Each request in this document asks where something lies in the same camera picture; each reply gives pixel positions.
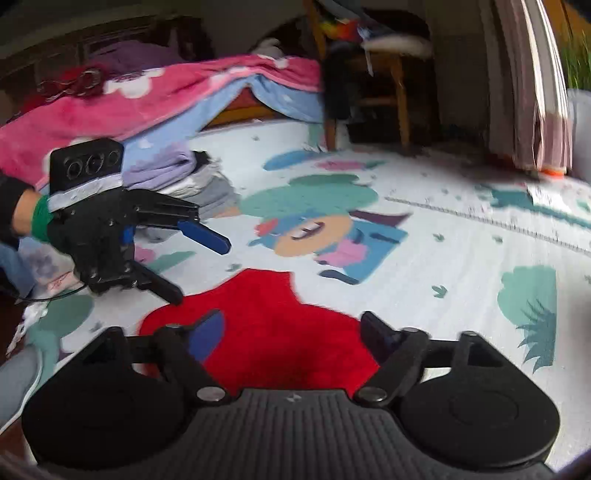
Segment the paper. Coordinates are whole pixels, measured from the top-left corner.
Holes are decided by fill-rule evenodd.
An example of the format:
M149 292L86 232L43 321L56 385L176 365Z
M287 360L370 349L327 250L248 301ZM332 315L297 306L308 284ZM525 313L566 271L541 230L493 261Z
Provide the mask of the paper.
M562 199L560 192L548 190L539 185L528 185L527 191L536 206L546 207L560 212L570 213L571 211Z

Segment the ribbed black plate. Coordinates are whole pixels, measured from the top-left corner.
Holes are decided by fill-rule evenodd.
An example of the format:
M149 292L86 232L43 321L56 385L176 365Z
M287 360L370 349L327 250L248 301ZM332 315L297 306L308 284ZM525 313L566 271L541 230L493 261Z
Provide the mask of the ribbed black plate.
M508 473L463 471L418 450L383 410L343 391L245 390L235 402L197 412L168 449L123 468L82 472L44 465L76 480L453 480L546 479L542 464Z

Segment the cartoon character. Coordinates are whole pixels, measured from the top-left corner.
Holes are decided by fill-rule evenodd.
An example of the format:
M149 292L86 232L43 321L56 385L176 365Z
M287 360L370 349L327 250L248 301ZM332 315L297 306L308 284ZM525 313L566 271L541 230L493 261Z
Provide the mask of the cartoon character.
M357 285L406 238L399 230L408 215L382 215L358 210L378 195L355 185L355 175L310 175L292 179L289 186L263 190L242 201L240 210L262 216L258 239L281 257L314 253L326 269L320 276Z

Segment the cartoon print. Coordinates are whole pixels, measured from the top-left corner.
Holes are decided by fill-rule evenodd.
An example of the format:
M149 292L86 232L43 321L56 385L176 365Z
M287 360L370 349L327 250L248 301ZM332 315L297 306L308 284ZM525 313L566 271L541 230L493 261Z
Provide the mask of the cartoon print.
M546 265L516 267L501 278L497 303L503 315L524 331L528 352L524 362L537 358L533 371L554 363L556 342L556 271Z
M136 247L136 251L139 259L145 261L146 266L156 273L162 273L195 254L193 251L174 252L161 255L154 260L154 251L141 247ZM62 350L61 339L80 327L90 317L94 307L93 297L82 293L52 300L47 305L47 314L27 330L25 343L37 347L43 358L43 369L37 388L53 375L58 362L71 354ZM97 325L100 323L89 329L90 334L97 330Z
M569 215L568 213L561 212L559 210L552 210L548 207L542 207L540 205L534 205L527 190L497 190L487 185L480 185L478 190L488 189L492 198L486 197L490 201L491 207L493 208L506 208L515 207L521 210L529 210L530 212L541 213L552 218L559 220L565 220L571 225L579 225L583 228L591 230L591 223L582 218Z
M397 226L408 215L359 210L378 194L356 180L346 174L310 175L244 199L240 211L263 218L256 227L259 238L249 245L263 245L281 257L315 254L315 262L334 267L320 276L359 284L406 238Z
M263 165L263 170L274 171L299 165L332 153L326 151L324 129L320 124L308 124L308 140L301 150L293 150L271 157Z
M361 160L340 160L338 158L332 160L324 160L318 162L315 167L323 168L328 171L345 171L345 170L373 170L380 165L386 163L385 161L364 162Z

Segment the person's arm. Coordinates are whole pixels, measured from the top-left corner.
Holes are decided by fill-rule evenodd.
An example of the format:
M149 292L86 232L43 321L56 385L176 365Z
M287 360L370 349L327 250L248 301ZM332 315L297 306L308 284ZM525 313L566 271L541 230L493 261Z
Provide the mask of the person's arm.
M47 225L51 218L47 197L28 183L0 173L0 229L48 242Z
M35 207L41 199L41 194L35 190L25 190L17 202L12 215L12 229L18 236L31 234Z

